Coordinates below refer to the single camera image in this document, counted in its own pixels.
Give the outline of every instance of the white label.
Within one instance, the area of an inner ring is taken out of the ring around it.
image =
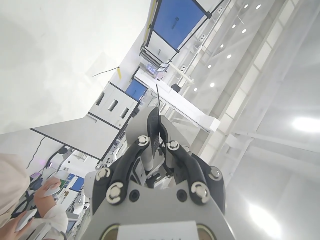
[[[197,240],[195,221],[121,225],[117,240]]]

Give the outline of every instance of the black cable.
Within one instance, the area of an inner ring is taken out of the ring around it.
[[[159,97],[159,90],[158,84],[155,85],[157,88],[157,95],[158,95],[158,126],[160,125],[160,97]]]
[[[108,71],[113,71],[113,70],[118,69],[118,68],[120,68],[120,66],[115,67],[115,68],[112,68],[112,69],[109,69],[109,70],[107,70],[107,71],[102,71],[102,72],[100,72],[100,73],[98,73],[98,74],[96,74],[96,75],[93,75],[93,77],[94,77],[94,76],[97,76],[97,75],[99,75],[99,74],[101,74],[101,73],[105,73],[105,72],[108,72]]]
[[[46,137],[44,136],[44,137],[41,139],[40,144],[38,145],[36,151],[34,152],[34,154],[33,154],[33,156],[32,156],[32,159],[30,160],[30,162],[29,162],[29,164],[28,164],[28,166],[27,166],[26,168],[30,167],[30,163],[32,162],[32,160],[34,159],[36,153],[38,152],[38,149],[39,149],[39,147],[41,146],[42,140],[45,139],[45,138],[46,138]]]

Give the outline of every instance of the ceiling light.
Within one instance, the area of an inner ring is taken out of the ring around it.
[[[249,212],[254,222],[272,238],[281,237],[281,228],[278,222],[264,209],[250,205]]]
[[[293,126],[301,131],[305,132],[320,132],[320,120],[307,118],[307,117],[300,117],[294,120]]]

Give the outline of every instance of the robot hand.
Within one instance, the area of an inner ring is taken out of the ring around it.
[[[124,155],[95,175],[93,217],[82,239],[121,240],[124,228],[154,228],[160,223],[181,231],[177,222],[193,221],[201,240],[234,240],[223,216],[225,190],[220,170],[190,153],[188,142],[165,117],[158,116],[157,107],[140,111],[127,126],[126,138],[129,147]],[[163,155],[163,167],[175,179],[172,188],[151,189],[146,182],[157,153]],[[146,233],[131,239],[148,237]]]

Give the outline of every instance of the yellow stripe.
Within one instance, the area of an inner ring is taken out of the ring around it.
[[[144,42],[146,42],[146,38],[147,38],[147,34],[148,34],[148,28],[149,28],[149,25],[151,24],[151,18],[152,18],[152,15],[153,15],[153,8],[154,8],[155,4],[156,4],[156,0],[153,0],[153,4],[152,4],[152,7],[151,7],[151,13],[150,13],[150,16],[149,16],[148,25],[146,26]]]

